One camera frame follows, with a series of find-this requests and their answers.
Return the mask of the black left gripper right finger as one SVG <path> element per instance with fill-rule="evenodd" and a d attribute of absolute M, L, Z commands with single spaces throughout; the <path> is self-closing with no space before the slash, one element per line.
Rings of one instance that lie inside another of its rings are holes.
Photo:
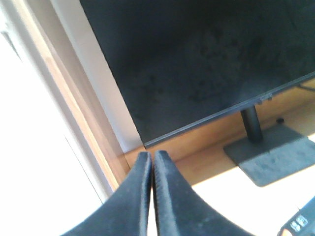
<path fill-rule="evenodd" d="M 160 236 L 248 236 L 192 189 L 169 154 L 155 152 L 154 204 Z"/>

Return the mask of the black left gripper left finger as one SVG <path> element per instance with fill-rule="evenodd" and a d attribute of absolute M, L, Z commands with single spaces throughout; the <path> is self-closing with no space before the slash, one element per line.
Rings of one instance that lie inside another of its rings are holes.
<path fill-rule="evenodd" d="M 147 234 L 152 158 L 140 152 L 113 195 L 65 236 L 145 236 Z"/>

